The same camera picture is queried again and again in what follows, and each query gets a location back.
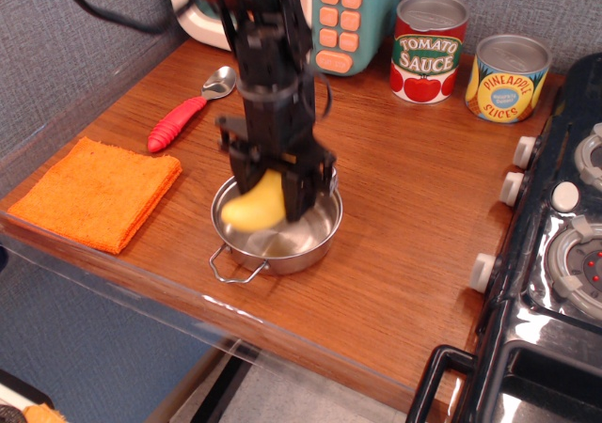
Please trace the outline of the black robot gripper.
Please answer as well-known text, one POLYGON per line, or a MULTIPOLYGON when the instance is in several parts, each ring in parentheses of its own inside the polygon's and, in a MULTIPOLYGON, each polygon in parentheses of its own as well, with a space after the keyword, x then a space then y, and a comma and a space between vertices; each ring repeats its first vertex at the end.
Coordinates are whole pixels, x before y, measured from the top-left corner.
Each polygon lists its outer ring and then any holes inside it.
POLYGON ((301 86, 274 95, 242 90, 245 115, 220 116, 220 146, 230 157, 239 193, 251 191, 267 169, 282 173, 286 220, 298 221, 331 189, 335 155, 314 137, 315 89, 301 86))

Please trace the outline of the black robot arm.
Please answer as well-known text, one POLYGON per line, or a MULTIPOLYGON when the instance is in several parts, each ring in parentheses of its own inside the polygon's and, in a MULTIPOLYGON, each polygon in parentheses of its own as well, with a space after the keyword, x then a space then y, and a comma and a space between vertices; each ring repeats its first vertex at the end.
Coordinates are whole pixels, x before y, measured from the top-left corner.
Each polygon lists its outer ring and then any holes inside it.
POLYGON ((336 157, 314 137, 309 63, 312 34, 300 0, 205 0, 220 16, 239 69, 245 115, 221 117, 221 147, 241 193, 263 173, 281 175, 286 218, 295 222, 330 190, 336 157))

